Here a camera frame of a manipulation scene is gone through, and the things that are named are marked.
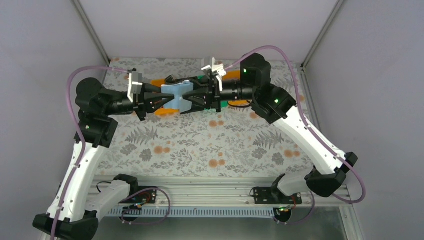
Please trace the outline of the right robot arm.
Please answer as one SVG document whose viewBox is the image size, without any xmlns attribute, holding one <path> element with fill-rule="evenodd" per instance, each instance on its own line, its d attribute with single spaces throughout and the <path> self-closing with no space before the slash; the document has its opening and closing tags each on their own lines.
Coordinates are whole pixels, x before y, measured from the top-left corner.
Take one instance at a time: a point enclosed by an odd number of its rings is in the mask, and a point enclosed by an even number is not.
<svg viewBox="0 0 424 240">
<path fill-rule="evenodd" d="M 305 116 L 300 94 L 290 95 L 271 82 L 271 64 L 256 52 L 237 61 L 238 81 L 225 81 L 227 69 L 213 60 L 203 63 L 203 77 L 193 81 L 194 87 L 181 95 L 191 103 L 191 111 L 221 110 L 223 101 L 247 100 L 251 109 L 270 125 L 288 135 L 313 163 L 311 169 L 298 174 L 283 174 L 271 189 L 278 204 L 291 195 L 312 192 L 320 197 L 335 196 L 347 174 L 353 172 L 358 157 L 333 145 Z"/>
</svg>

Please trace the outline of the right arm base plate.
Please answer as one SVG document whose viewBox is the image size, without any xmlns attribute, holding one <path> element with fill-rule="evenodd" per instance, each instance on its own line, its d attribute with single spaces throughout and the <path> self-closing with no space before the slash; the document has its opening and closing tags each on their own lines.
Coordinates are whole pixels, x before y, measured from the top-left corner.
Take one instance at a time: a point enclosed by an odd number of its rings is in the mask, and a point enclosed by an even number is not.
<svg viewBox="0 0 424 240">
<path fill-rule="evenodd" d="M 301 205 L 303 203 L 300 193 L 287 196 L 278 189 L 272 190 L 271 187 L 254 187 L 249 195 L 254 199 L 256 205 Z"/>
</svg>

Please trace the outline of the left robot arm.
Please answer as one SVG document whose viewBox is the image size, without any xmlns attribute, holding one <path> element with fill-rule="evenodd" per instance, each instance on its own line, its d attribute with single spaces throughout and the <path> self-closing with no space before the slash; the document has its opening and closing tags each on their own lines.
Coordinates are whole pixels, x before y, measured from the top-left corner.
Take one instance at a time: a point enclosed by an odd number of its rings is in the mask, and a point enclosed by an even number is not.
<svg viewBox="0 0 424 240">
<path fill-rule="evenodd" d="M 153 202 L 151 187 L 140 188 L 137 179 L 118 174 L 94 199 L 88 195 L 95 171 L 111 146 L 118 122 L 115 115 L 136 113 L 141 121 L 174 99 L 149 83 L 135 83 L 128 92 L 105 88 L 97 79 L 86 78 L 76 87 L 79 106 L 73 155 L 57 195 L 33 226 L 53 240 L 91 240 L 100 221 L 116 205 L 129 203 L 131 210 Z"/>
</svg>

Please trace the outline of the black leather card holder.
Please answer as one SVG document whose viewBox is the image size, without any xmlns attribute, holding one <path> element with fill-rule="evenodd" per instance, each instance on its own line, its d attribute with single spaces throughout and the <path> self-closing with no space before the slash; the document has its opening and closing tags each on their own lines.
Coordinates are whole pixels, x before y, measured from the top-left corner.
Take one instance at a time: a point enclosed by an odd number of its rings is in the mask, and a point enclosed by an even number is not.
<svg viewBox="0 0 424 240">
<path fill-rule="evenodd" d="M 183 95 L 194 90 L 194 79 L 183 78 L 175 79 L 172 75 L 164 80 L 161 85 L 163 94 L 171 94 L 174 99 L 163 105 L 164 109 L 179 110 L 180 113 L 185 113 L 192 109 L 193 103 L 183 98 Z"/>
</svg>

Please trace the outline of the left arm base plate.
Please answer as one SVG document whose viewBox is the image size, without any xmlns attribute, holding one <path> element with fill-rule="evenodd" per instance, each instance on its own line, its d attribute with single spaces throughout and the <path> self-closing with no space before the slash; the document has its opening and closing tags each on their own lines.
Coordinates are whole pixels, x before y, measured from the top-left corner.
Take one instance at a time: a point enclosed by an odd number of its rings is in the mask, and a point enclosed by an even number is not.
<svg viewBox="0 0 424 240">
<path fill-rule="evenodd" d="M 154 186 L 139 186 L 134 192 L 135 196 L 121 200 L 119 204 L 154 204 L 158 194 L 157 188 Z"/>
</svg>

